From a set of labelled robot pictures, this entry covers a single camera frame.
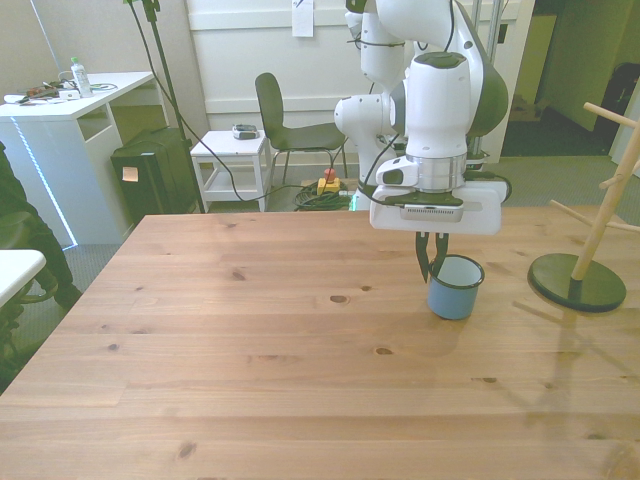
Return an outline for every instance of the cable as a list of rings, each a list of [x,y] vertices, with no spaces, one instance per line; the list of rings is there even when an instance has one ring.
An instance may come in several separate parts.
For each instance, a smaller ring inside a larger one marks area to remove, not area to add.
[[[391,147],[391,146],[393,145],[393,142],[395,142],[395,141],[398,139],[398,137],[399,137],[399,136],[400,136],[400,134],[399,134],[399,133],[398,133],[398,134],[396,134],[396,136],[395,136],[395,137],[393,137],[389,143],[387,143],[387,146],[386,146],[386,147],[384,147],[384,148],[382,149],[382,151],[378,154],[378,156],[376,157],[376,159],[374,160],[374,162],[371,164],[371,168],[370,168],[370,169],[369,169],[369,171],[367,172],[367,176],[366,176],[366,177],[365,177],[365,179],[364,179],[364,185],[365,185],[365,186],[367,185],[367,182],[369,181],[369,177],[371,176],[371,173],[373,172],[373,169],[376,167],[376,164],[378,163],[378,161],[380,160],[380,158],[382,157],[382,155],[384,155],[384,154],[385,154],[385,152],[386,152],[387,150],[389,150],[389,147]],[[378,204],[380,204],[380,205],[387,205],[387,203],[385,203],[385,202],[381,202],[380,200],[376,200],[375,198],[371,197],[371,196],[370,196],[368,193],[366,193],[363,189],[361,189],[360,191],[364,194],[364,196],[365,196],[365,197],[367,197],[367,198],[368,198],[369,200],[371,200],[372,202],[374,202],[374,203],[378,203]]]
[[[169,101],[169,104],[173,107],[173,110],[176,113],[176,117],[178,117],[179,120],[182,121],[184,126],[187,127],[187,130],[189,130],[189,132],[194,136],[194,138],[199,143],[201,143],[209,151],[209,153],[211,153],[211,155],[213,155],[213,157],[216,160],[218,160],[218,162],[220,162],[220,165],[222,165],[224,167],[224,169],[229,173],[229,178],[231,179],[231,187],[233,188],[233,193],[235,194],[235,196],[238,197],[238,200],[240,200],[241,202],[253,202],[253,201],[256,201],[256,200],[260,200],[262,198],[266,198],[269,195],[271,195],[271,194],[273,194],[273,193],[275,193],[275,192],[277,192],[279,190],[282,190],[283,188],[302,188],[300,185],[282,185],[279,188],[273,189],[273,190],[269,191],[268,193],[265,193],[264,195],[261,195],[259,197],[245,199],[245,198],[242,198],[240,196],[240,194],[238,193],[238,189],[236,188],[235,179],[233,178],[233,173],[231,172],[229,167],[220,159],[220,157],[218,155],[216,155],[216,153],[206,143],[204,143],[202,141],[200,136],[196,132],[193,131],[191,126],[187,123],[185,118],[180,113],[180,110],[178,109],[178,105],[176,103],[174,103],[174,101],[171,99],[171,96],[167,93],[167,91],[165,90],[164,86],[160,82],[160,78],[158,77],[158,74],[156,73],[155,68],[153,66],[153,60],[151,58],[151,52],[149,51],[149,45],[147,43],[147,39],[146,39],[146,36],[144,34],[144,31],[142,30],[142,25],[140,24],[140,19],[138,18],[138,14],[136,13],[135,8],[133,7],[133,0],[127,0],[127,3],[129,4],[129,7],[131,8],[131,12],[133,13],[133,18],[135,19],[136,25],[138,26],[138,31],[140,32],[140,37],[142,38],[142,43],[144,45],[145,53],[147,54],[147,60],[149,61],[149,67],[151,68],[151,73],[153,74],[153,78],[158,83],[158,87],[160,87],[160,90],[162,91],[162,93],[164,94],[166,99]]]
[[[349,203],[351,203],[351,198],[348,195],[340,195],[340,192],[326,192],[318,195],[315,193],[317,190],[318,182],[303,187],[294,200],[296,211],[339,210],[348,207]],[[347,190],[347,185],[340,182],[340,190]]]
[[[449,0],[449,11],[451,13],[451,33],[449,34],[449,41],[447,42],[447,46],[444,47],[445,52],[449,51],[449,47],[451,46],[451,40],[453,40],[453,31],[455,28],[455,20],[453,16],[453,0]]]

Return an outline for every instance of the tool on desk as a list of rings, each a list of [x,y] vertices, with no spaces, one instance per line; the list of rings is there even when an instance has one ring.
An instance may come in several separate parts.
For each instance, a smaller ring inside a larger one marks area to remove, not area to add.
[[[251,140],[260,135],[255,125],[238,124],[231,128],[233,136],[238,140]]]

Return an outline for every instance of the white wall panel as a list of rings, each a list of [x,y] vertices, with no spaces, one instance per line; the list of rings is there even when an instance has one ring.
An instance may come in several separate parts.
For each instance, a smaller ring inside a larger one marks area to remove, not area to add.
[[[470,13],[472,1],[462,4]],[[509,31],[506,43],[498,47],[496,68],[510,96],[533,4],[534,0],[510,0],[504,10]],[[358,50],[348,43],[344,0],[315,0],[313,38],[292,37],[289,0],[187,0],[187,5],[212,129],[239,122],[261,124],[254,81],[262,72],[278,78],[289,126],[330,122],[341,98],[369,91]],[[485,2],[479,27],[483,40],[491,10],[492,2]],[[493,161],[502,149],[506,122],[483,141]]]

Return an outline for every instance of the black case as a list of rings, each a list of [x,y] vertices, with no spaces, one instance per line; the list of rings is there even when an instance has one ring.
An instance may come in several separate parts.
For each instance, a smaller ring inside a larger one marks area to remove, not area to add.
[[[143,131],[113,152],[111,162],[136,225],[145,215],[194,210],[198,189],[177,128]],[[136,168],[138,181],[123,180],[124,167]]]

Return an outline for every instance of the black stand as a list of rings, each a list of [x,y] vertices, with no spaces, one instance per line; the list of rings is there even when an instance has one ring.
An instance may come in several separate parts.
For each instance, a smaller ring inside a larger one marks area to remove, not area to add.
[[[173,90],[173,83],[171,82],[171,74],[169,73],[169,66],[167,65],[167,59],[164,56],[164,49],[162,48],[162,41],[160,40],[160,33],[158,32],[158,26],[156,25],[158,21],[158,17],[156,16],[156,12],[160,11],[160,2],[159,0],[142,0],[142,4],[144,6],[144,12],[147,16],[147,21],[151,24],[151,29],[153,30],[153,37],[156,41],[156,47],[158,49],[158,53],[160,54],[160,61],[162,62],[162,70],[164,71],[164,76],[167,80],[167,87],[169,89],[169,97],[171,106],[173,107],[174,113],[176,115],[176,120],[178,122],[178,130],[180,131],[180,138],[182,140],[182,145],[186,152],[186,158],[189,162],[189,171],[191,172],[191,180],[196,186],[196,191],[198,194],[196,198],[198,200],[198,207],[200,207],[200,213],[207,213],[204,208],[204,203],[202,202],[202,197],[200,195],[200,188],[198,187],[198,180],[196,177],[196,171],[193,166],[193,162],[191,162],[191,151],[189,148],[191,147],[191,140],[187,139],[187,136],[184,133],[184,125],[182,120],[182,115],[178,109],[178,101],[176,99],[175,91]]]

